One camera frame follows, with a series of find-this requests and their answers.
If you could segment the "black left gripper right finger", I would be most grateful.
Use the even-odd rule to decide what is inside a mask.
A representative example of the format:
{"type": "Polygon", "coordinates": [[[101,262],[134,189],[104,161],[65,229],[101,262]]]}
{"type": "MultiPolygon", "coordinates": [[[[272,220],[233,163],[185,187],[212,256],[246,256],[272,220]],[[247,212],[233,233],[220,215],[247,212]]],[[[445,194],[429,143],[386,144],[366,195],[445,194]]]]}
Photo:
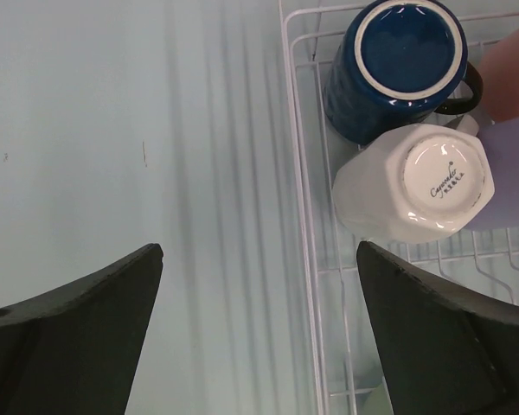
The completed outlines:
{"type": "Polygon", "coordinates": [[[519,414],[519,306],[363,241],[356,261],[396,414],[519,414]]]}

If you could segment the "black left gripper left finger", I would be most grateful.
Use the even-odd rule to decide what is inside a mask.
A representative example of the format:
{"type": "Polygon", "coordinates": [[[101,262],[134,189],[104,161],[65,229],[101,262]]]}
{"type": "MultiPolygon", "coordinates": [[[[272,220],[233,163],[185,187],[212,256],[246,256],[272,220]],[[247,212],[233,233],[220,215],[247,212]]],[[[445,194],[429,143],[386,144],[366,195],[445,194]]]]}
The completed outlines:
{"type": "Polygon", "coordinates": [[[162,270],[148,244],[0,308],[0,414],[125,413],[162,270]]]}

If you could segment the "lavender plastic cup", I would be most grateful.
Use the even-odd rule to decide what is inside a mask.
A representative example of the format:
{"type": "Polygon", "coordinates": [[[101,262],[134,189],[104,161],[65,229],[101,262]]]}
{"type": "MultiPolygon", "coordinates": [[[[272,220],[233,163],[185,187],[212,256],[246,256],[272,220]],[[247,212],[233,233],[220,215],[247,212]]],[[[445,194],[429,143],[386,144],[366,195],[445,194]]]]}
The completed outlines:
{"type": "Polygon", "coordinates": [[[495,193],[465,227],[472,231],[519,227],[519,118],[495,123],[478,133],[495,193]]]}

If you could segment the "light green plastic cup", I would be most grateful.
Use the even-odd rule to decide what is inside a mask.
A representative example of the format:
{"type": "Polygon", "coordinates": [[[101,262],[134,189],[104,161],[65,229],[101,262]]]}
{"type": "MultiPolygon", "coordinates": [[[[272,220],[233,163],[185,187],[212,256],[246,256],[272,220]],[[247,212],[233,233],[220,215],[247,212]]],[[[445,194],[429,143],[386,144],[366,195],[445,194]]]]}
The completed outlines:
{"type": "Polygon", "coordinates": [[[347,368],[343,369],[344,385],[338,398],[345,399],[348,411],[352,411],[353,404],[356,404],[357,414],[393,413],[379,361],[367,359],[355,363],[355,390],[352,390],[349,383],[347,368]]]}

